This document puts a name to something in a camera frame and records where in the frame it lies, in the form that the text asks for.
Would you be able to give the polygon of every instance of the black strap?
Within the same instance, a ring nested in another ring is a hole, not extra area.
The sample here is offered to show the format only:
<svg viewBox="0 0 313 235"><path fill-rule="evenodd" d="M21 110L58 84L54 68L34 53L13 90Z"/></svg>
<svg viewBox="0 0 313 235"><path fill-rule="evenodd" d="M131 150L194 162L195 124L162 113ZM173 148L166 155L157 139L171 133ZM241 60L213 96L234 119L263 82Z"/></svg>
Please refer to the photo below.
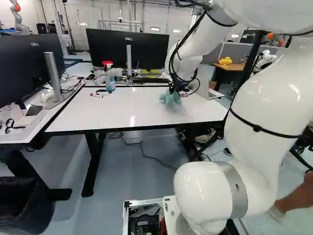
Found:
<svg viewBox="0 0 313 235"><path fill-rule="evenodd" d="M288 138L288 139L297 139L297 138L299 138L301 136L301 135L299 135L299 136L285 135L285 134L280 134L280 133L277 133L277 132L273 132L273 131L264 129L260 125L253 124L253 123L243 119L242 117L237 115L231 108L229 109L229 111L232 113L232 115L234 115L237 119L242 121L244 124L246 124L248 126L251 126L255 132L263 131L263 132L268 133L268 134L273 135L273 136L278 136L278 137L283 137L283 138Z"/></svg>
<svg viewBox="0 0 313 235"><path fill-rule="evenodd" d="M219 26L222 27L233 27L235 25L237 25L238 23L234 23L234 24L223 24L221 22L218 22L217 20L215 20L208 11L206 11L206 15L211 19L211 21L213 21L214 23L218 24Z"/></svg>
<svg viewBox="0 0 313 235"><path fill-rule="evenodd" d="M9 118L6 121L6 123L5 123L5 125L6 125L5 133L6 134L10 133L10 129L25 129L26 128L25 126L14 126L14 123L15 123L15 121L12 118Z"/></svg>
<svg viewBox="0 0 313 235"><path fill-rule="evenodd" d="M177 50L176 54L177 54L178 58L180 59L180 61L182 61L181 57L179 56L178 50Z"/></svg>

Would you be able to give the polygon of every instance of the white table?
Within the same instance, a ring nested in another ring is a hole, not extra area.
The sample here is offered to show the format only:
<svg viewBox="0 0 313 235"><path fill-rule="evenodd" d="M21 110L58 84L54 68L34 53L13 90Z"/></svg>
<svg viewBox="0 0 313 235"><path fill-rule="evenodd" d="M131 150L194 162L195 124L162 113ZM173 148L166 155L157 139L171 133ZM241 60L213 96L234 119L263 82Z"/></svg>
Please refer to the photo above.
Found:
<svg viewBox="0 0 313 235"><path fill-rule="evenodd" d="M69 76L75 75L78 71L73 69L66 70ZM66 83L73 85L77 82L77 78L73 77L68 79ZM37 99L44 90L39 91L37 94L32 96L25 102L26 107L30 105L30 103ZM5 160L4 163L7 165L8 169L15 175L20 177L33 177L36 178L38 181L42 182L43 185L49 191L49 196L53 201L59 200L68 200L71 196L72 189L69 188L61 188L61 189L49 189L45 182L42 180L40 175L36 172L33 166L29 163L29 161L24 157L24 155L19 151L23 149L25 145L30 143L35 136L42 134L42 130L49 126L49 122L53 121L53 119L57 116L58 112L61 111L64 106L70 102L70 99L65 100L64 102L60 103L59 105L53 107L50 110L46 110L45 117L38 123L38 125L32 130L32 132L25 138L21 140L12 140L12 141L0 141L0 155L1 159Z"/></svg>
<svg viewBox="0 0 313 235"><path fill-rule="evenodd" d="M215 100L197 94L182 98L182 104L165 106L159 100L167 87L117 87L103 98L90 96L99 87L83 87L45 130L48 135L85 134L91 160L82 192L93 195L103 140L110 131L188 128L221 122L227 112Z"/></svg>
<svg viewBox="0 0 313 235"><path fill-rule="evenodd" d="M92 69L91 63L78 63L66 70L69 76L86 77ZM67 82L76 83L76 77ZM102 144L108 131L127 131L182 127L191 124L219 122L227 110L214 100L206 100L197 94L182 98L181 105L167 107L159 96L168 89L166 84L144 84L132 87L117 87L104 98L90 96L101 89L92 81L77 91L65 102L47 111L46 116L24 140L1 141L2 146L24 146L38 134L72 135L84 134L87 140L91 161L86 175L82 196L91 196L96 172L100 161ZM19 152L10 151L11 163L7 166L15 175L26 175L42 180L31 164ZM58 200L66 200L70 189L64 189L66 195L56 195Z"/></svg>

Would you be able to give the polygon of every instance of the monitor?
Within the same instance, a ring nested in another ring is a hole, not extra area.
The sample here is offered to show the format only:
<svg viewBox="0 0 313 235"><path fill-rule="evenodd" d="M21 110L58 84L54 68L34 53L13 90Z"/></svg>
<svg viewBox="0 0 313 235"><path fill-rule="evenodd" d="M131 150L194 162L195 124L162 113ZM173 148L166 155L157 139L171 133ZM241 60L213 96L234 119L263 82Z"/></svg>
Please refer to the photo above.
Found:
<svg viewBox="0 0 313 235"><path fill-rule="evenodd" d="M111 60L114 68L126 68L126 45L132 45L132 69L164 68L169 35L86 29L92 65Z"/></svg>
<svg viewBox="0 0 313 235"><path fill-rule="evenodd" d="M0 107L20 102L50 80L45 51L54 52L61 77L65 64L57 34L0 37Z"/></svg>

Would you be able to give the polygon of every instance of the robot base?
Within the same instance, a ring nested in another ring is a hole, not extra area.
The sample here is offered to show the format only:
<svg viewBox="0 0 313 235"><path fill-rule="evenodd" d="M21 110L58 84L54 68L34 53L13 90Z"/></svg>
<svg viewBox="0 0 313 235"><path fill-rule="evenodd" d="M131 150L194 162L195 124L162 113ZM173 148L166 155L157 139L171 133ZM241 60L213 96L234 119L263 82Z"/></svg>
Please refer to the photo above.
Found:
<svg viewBox="0 0 313 235"><path fill-rule="evenodd" d="M162 199L167 235L216 235L216 233L195 232L180 213L175 196L166 196ZM212 222L212 229L221 231L226 221Z"/></svg>

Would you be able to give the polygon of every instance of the gray floor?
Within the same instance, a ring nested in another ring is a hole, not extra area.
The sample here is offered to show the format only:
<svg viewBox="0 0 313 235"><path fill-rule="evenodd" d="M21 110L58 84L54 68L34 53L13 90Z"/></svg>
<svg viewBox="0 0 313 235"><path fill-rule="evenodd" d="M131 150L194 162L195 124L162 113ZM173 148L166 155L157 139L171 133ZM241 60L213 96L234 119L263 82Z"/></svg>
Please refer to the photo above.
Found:
<svg viewBox="0 0 313 235"><path fill-rule="evenodd" d="M225 107L230 101L222 98ZM125 133L129 143L143 141L146 155L164 163L179 166L187 155L174 129ZM228 161L223 153L224 140L217 141L205 153L213 161ZM81 198L80 192L89 163L89 152L83 136L53 137L47 146L32 154L25 153L50 187L73 187L73 197L56 204L56 213L45 235L121 235L123 202L132 199L152 199L173 195L174 171L142 156L139 145L125 145L122 139L106 139L95 184L95 194ZM306 150L303 157L313 165L313 153ZM290 193L303 180L305 167L291 155L285 157L281 168L278 197ZM0 175L11 175L2 165ZM313 234L313 209L288 213L282 224L268 214L244 218L251 235Z"/></svg>
<svg viewBox="0 0 313 235"><path fill-rule="evenodd" d="M174 129L126 132L129 143L143 141L143 151L175 167L188 161ZM106 139L90 198L80 198L73 216L50 223L45 235L122 234L123 202L173 195L175 171L144 158L139 145Z"/></svg>

